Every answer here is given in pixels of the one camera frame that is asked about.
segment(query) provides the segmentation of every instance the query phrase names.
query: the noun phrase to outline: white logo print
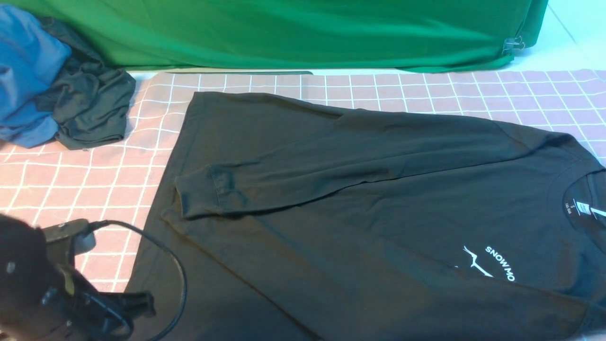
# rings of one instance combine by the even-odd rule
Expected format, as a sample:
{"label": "white logo print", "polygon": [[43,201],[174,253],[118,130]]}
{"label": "white logo print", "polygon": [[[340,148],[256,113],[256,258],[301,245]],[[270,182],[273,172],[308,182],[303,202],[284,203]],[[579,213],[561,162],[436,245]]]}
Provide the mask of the white logo print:
{"label": "white logo print", "polygon": [[483,273],[485,276],[494,277],[491,274],[489,274],[488,271],[482,269],[482,267],[476,263],[476,259],[478,259],[478,255],[469,251],[469,249],[466,246],[463,246],[463,250],[465,250],[465,252],[467,252],[468,254],[471,255],[471,268],[476,268],[476,269],[480,270],[480,272]]}

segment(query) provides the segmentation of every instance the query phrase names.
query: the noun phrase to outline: black t-shirt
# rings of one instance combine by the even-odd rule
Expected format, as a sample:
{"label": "black t-shirt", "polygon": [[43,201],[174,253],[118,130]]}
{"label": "black t-shirt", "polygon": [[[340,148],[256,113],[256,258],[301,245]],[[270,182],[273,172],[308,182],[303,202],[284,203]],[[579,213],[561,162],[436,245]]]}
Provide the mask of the black t-shirt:
{"label": "black t-shirt", "polygon": [[241,295],[192,289],[174,339],[561,340],[606,325],[604,179],[563,133],[197,93],[145,228]]}

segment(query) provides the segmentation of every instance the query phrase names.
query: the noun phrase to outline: green backdrop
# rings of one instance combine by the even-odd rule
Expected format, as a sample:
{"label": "green backdrop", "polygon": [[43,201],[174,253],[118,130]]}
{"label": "green backdrop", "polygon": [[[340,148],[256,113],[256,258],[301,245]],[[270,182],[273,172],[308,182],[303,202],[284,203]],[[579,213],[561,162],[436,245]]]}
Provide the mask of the green backdrop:
{"label": "green backdrop", "polygon": [[112,66],[496,69],[548,0],[8,0],[76,29]]}

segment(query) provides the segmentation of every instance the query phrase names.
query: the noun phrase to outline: crumpled clothing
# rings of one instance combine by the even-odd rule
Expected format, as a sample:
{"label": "crumpled clothing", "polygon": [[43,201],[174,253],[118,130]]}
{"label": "crumpled clothing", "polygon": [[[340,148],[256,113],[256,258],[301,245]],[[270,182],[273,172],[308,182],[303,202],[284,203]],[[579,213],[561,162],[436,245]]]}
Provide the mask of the crumpled clothing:
{"label": "crumpled clothing", "polygon": [[55,136],[52,111],[37,110],[33,99],[48,90],[71,54],[33,15],[0,4],[0,140],[31,148]]}

